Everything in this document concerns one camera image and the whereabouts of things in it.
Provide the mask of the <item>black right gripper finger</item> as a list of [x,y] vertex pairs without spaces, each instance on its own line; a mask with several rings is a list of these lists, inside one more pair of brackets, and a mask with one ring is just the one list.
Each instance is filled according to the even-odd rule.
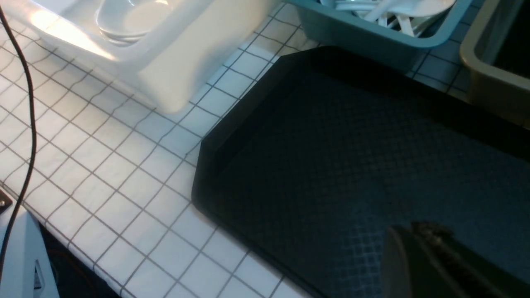
[[385,232],[383,298],[528,298],[528,283],[475,253],[444,226],[412,222]]

